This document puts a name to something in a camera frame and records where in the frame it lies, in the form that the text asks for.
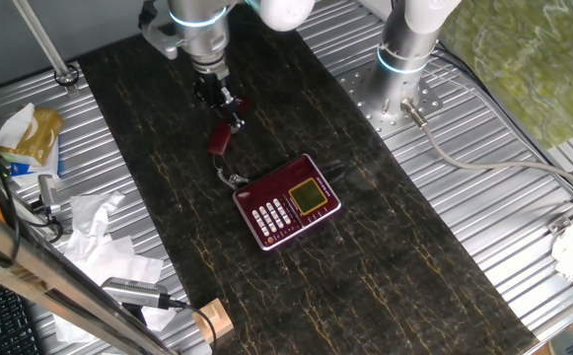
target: silver cylinder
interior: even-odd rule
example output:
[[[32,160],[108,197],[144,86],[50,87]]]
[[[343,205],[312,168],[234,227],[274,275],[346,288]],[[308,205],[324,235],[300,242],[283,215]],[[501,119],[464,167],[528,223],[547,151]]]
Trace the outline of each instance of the silver cylinder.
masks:
[[[439,31],[414,32],[404,18],[404,0],[398,1],[385,23],[376,62],[361,84],[361,101],[391,116],[402,114],[403,100],[419,101],[418,83]]]
[[[180,47],[200,73],[227,75],[225,48],[229,43],[227,8],[220,0],[169,0]]]

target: black marble board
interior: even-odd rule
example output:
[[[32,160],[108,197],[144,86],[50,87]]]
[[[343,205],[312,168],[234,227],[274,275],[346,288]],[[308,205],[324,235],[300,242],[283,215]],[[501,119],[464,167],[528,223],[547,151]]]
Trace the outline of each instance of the black marble board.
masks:
[[[189,299],[220,298],[225,354],[518,354],[536,342],[296,32],[230,14],[251,98],[225,170],[259,178],[308,153],[343,207],[275,251],[256,245],[205,148],[215,113],[184,55],[142,37],[81,58]]]

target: green fabric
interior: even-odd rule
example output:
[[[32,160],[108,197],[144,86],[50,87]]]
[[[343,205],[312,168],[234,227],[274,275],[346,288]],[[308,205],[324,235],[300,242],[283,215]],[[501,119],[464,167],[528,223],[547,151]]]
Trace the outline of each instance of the green fabric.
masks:
[[[573,138],[573,0],[463,0],[440,38],[545,148]]]

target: yellow package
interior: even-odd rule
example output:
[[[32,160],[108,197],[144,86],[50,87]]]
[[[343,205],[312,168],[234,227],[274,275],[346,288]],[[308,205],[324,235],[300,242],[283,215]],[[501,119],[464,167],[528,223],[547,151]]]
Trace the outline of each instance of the yellow package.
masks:
[[[17,148],[0,147],[1,156],[10,163],[43,166],[51,147],[58,141],[63,122],[55,109],[35,107],[30,126]]]

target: wooden block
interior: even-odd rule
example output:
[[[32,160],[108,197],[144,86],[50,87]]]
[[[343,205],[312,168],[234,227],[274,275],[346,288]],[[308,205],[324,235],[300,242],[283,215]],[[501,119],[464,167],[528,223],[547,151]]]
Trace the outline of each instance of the wooden block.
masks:
[[[234,330],[234,324],[231,323],[229,319],[229,315],[227,315],[227,311],[223,307],[223,304],[220,302],[219,299],[215,299],[214,301],[208,303],[205,307],[200,309],[205,315],[209,318],[211,323],[214,325],[214,329],[216,330],[216,336],[220,339],[225,334],[229,333],[230,331]],[[203,338],[208,343],[214,342],[214,335],[209,327],[209,323],[207,320],[203,318],[198,313],[194,312],[191,317],[196,322],[198,326],[198,330],[203,335]]]

